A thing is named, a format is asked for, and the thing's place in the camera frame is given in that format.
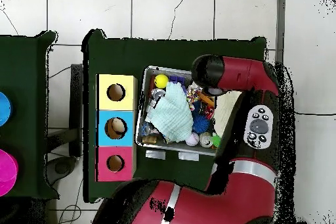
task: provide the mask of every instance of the green tablecloth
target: green tablecloth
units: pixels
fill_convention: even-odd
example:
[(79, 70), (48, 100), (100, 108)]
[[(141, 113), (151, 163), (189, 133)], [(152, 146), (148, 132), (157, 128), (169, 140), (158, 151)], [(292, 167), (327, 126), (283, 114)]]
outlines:
[(45, 182), (47, 49), (54, 32), (36, 37), (0, 36), (0, 91), (12, 102), (10, 120), (0, 127), (0, 148), (18, 161), (18, 177), (6, 196), (54, 198)]
[[(100, 30), (90, 31), (83, 40), (84, 52), (88, 52), (89, 64), (84, 62), (85, 72), (88, 70), (89, 105), (84, 106), (89, 120), (89, 157), (88, 172), (84, 172), (87, 180), (84, 189), (88, 190), (89, 200), (98, 197), (111, 197), (118, 182), (95, 182), (95, 76), (96, 74), (133, 75), (138, 80), (140, 91), (142, 73), (145, 67), (161, 66), (190, 70), (195, 58), (200, 55), (214, 54), (240, 58), (264, 59), (266, 39), (258, 37), (252, 41), (236, 41), (218, 39), (215, 41), (167, 41), (144, 39), (106, 39)], [(179, 184), (204, 189), (214, 157), (199, 156), (199, 162), (179, 160), (178, 152), (166, 151), (165, 160), (145, 157), (146, 148), (137, 146), (137, 169), (135, 177), (164, 179)]]

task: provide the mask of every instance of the blue box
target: blue box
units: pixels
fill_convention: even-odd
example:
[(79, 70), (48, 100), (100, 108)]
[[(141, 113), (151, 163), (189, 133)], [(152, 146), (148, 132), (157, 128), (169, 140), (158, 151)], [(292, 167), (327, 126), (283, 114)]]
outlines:
[[(99, 110), (98, 145), (99, 146), (133, 146), (135, 111)], [(105, 133), (105, 124), (109, 119), (120, 118), (127, 126), (125, 135), (120, 139), (111, 139)]]

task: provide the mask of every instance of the yellow ball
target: yellow ball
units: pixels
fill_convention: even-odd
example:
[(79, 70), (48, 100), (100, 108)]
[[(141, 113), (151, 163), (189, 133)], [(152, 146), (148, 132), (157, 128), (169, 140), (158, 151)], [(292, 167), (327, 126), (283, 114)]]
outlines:
[(167, 76), (164, 74), (159, 74), (155, 77), (154, 83), (155, 86), (158, 87), (159, 89), (164, 89), (167, 86), (169, 79)]

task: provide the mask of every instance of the white ball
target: white ball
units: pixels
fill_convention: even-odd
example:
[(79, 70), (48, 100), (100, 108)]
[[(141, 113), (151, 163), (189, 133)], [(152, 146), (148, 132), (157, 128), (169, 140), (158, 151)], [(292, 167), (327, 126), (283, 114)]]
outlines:
[(186, 140), (186, 144), (188, 146), (196, 146), (199, 141), (200, 141), (200, 138), (199, 138), (198, 134), (192, 132), (191, 136)]

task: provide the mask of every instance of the robot control buttons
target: robot control buttons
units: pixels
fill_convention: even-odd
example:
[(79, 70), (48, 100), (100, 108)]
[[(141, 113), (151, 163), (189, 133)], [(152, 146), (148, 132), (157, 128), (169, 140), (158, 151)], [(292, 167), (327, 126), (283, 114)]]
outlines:
[(258, 134), (265, 134), (268, 131), (267, 123), (260, 119), (253, 120), (249, 128), (251, 131)]
[(256, 138), (257, 138), (256, 134), (254, 134), (254, 133), (249, 134), (249, 139), (255, 140)]
[(247, 116), (244, 141), (255, 149), (265, 149), (272, 140), (273, 113), (265, 105), (254, 106)]
[(265, 137), (264, 135), (260, 135), (260, 136), (259, 136), (259, 140), (260, 140), (261, 142), (266, 142), (266, 137)]

